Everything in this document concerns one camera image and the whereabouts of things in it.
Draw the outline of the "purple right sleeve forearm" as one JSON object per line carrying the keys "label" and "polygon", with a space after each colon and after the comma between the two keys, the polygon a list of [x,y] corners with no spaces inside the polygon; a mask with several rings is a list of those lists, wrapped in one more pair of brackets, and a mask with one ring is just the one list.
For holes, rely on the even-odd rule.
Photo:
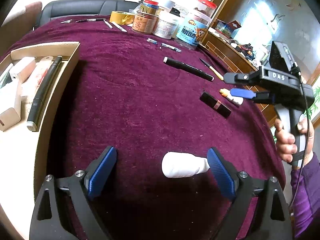
{"label": "purple right sleeve forearm", "polygon": [[295,239],[319,239],[319,161],[314,155],[302,173],[291,171]]}

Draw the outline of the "right hand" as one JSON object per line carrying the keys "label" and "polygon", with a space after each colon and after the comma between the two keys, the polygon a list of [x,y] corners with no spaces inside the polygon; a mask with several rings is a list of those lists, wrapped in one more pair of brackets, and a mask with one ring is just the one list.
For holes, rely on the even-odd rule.
{"label": "right hand", "polygon": [[[293,159],[293,155],[298,152],[298,147],[295,144],[295,136],[289,132],[283,130],[283,124],[280,119],[276,119],[274,122],[274,126],[276,128],[275,136],[277,139],[276,148],[277,153],[280,158],[285,161],[286,163],[291,163]],[[297,124],[297,129],[300,134],[308,134],[308,145],[306,148],[306,154],[304,157],[304,166],[310,163],[313,158],[313,143],[314,143],[314,128],[312,123],[309,123],[309,130],[308,126],[308,119],[304,118]]]}

